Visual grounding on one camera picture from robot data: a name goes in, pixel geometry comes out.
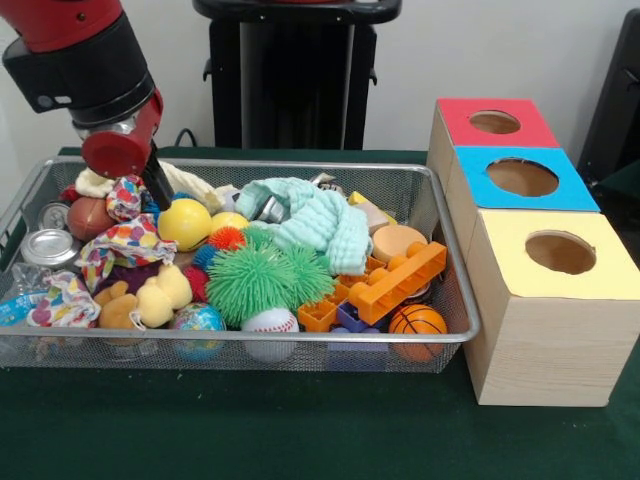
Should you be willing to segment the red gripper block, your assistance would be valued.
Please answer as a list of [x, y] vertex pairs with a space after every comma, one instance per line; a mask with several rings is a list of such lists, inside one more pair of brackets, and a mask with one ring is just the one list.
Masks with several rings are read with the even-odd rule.
[[140, 175], [161, 212], [171, 207], [173, 188], [152, 143], [163, 113], [163, 99], [155, 89], [136, 112], [83, 133], [82, 156], [96, 174], [110, 179]]

